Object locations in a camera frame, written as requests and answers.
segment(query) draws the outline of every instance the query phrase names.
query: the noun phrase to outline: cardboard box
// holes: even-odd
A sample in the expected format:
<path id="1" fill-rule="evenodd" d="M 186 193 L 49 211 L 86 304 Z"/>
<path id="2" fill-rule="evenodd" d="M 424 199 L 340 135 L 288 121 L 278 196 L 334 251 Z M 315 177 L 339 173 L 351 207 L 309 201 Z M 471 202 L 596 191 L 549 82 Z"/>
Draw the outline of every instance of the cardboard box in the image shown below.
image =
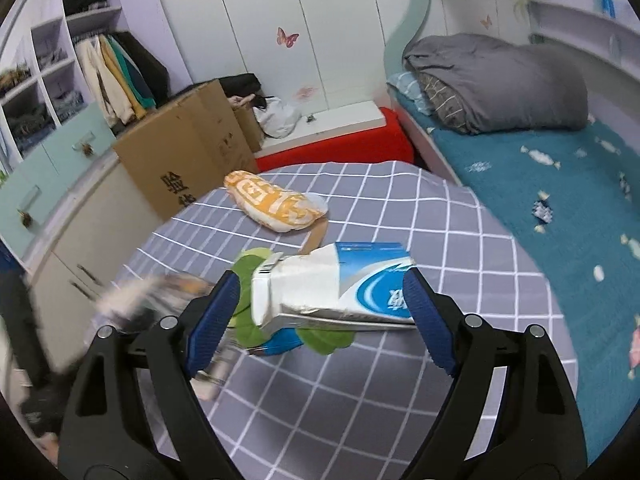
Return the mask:
<path id="1" fill-rule="evenodd" d="M 220 83 L 199 86 L 149 115 L 113 146 L 138 189 L 163 220 L 234 170 L 258 172 Z"/>
<path id="2" fill-rule="evenodd" d="M 255 118 L 253 107 L 247 103 L 234 110 L 234 114 L 249 148 L 254 153 L 259 152 L 264 141 L 264 131 Z"/>

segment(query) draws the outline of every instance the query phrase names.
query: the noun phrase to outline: orange printed packaging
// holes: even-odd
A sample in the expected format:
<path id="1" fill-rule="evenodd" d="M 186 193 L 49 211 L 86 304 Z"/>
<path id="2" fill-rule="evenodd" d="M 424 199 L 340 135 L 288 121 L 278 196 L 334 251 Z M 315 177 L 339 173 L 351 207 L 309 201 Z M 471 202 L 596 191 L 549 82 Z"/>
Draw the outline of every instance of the orange printed packaging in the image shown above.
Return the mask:
<path id="1" fill-rule="evenodd" d="M 328 209 L 325 200 L 315 193 L 282 189 L 248 171 L 229 173 L 225 187 L 242 211 L 278 233 L 305 229 Z"/>

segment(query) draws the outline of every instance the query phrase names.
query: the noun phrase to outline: drawer handle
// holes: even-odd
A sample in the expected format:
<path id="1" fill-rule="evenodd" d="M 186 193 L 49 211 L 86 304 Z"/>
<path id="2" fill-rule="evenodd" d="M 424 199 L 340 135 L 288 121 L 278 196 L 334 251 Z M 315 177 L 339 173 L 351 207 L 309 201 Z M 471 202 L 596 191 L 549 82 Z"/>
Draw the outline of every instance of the drawer handle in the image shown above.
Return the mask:
<path id="1" fill-rule="evenodd" d="M 80 285 L 78 285 L 76 282 L 74 282 L 73 280 L 69 280 L 69 283 L 71 284 L 72 287 L 74 287 L 77 290 L 79 290 L 80 294 L 82 294 L 89 301 L 95 301 L 95 298 L 91 294 L 89 294 L 86 290 L 84 290 L 84 288 L 82 288 Z"/>
<path id="2" fill-rule="evenodd" d="M 28 212 L 36 198 L 40 195 L 40 188 L 33 186 L 30 192 L 24 197 L 18 205 L 18 214 L 20 215 L 20 223 L 29 229 L 33 225 L 33 216 Z"/>
<path id="3" fill-rule="evenodd" d="M 91 141 L 95 140 L 95 135 L 93 132 L 89 132 L 82 139 L 78 140 L 71 148 L 75 152 L 82 152 L 82 154 L 89 158 L 94 156 L 94 147 L 91 145 Z"/>
<path id="4" fill-rule="evenodd" d="M 94 154 L 94 149 L 92 148 L 92 146 L 90 144 L 87 144 L 85 142 L 85 143 L 82 144 L 82 154 L 86 158 L 89 158 Z"/>
<path id="5" fill-rule="evenodd" d="M 33 216 L 31 216 L 26 211 L 21 211 L 18 209 L 18 213 L 20 213 L 20 223 L 24 225 L 27 229 L 33 225 Z"/>
<path id="6" fill-rule="evenodd" d="M 78 269 L 82 270 L 82 272 L 84 272 L 89 277 L 89 279 L 92 282 L 94 282 L 96 285 L 104 286 L 103 283 L 98 278 L 96 278 L 92 273 L 90 273 L 85 266 L 78 264 Z"/>

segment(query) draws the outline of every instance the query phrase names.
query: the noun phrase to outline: blue and white carton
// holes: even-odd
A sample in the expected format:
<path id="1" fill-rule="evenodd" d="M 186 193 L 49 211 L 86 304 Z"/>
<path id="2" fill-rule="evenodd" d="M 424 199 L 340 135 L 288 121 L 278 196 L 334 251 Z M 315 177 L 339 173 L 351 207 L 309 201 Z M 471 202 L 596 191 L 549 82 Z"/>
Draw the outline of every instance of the blue and white carton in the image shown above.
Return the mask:
<path id="1" fill-rule="evenodd" d="M 414 328 L 402 296 L 415 265 L 401 244 L 336 242 L 310 254 L 275 253 L 252 278 L 252 317 L 265 335 L 281 328 Z"/>

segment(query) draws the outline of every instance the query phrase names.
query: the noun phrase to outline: grid pattern bedsheet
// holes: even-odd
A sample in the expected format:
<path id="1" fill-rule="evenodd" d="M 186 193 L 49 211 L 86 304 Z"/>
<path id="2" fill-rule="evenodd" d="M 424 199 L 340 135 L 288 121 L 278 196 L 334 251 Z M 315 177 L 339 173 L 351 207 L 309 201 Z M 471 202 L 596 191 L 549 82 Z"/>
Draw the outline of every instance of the grid pattern bedsheet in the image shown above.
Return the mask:
<path id="1" fill-rule="evenodd" d="M 324 243 L 398 241 L 431 286 L 495 327 L 544 326 L 572 387 L 577 362 L 548 281 L 473 192 L 404 162 L 305 164 L 263 176 L 329 203 Z M 277 234 L 217 189 L 140 247 L 116 284 L 190 272 L 215 282 L 242 250 L 295 254 L 306 232 Z M 470 456 L 486 448 L 504 370 L 496 370 Z M 152 387 L 143 381 L 159 449 L 175 456 Z M 433 423 L 450 379 L 414 330 L 360 333 L 329 357 L 299 348 L 270 358 L 241 355 L 215 402 L 203 402 L 225 449 L 248 480 L 396 480 Z"/>

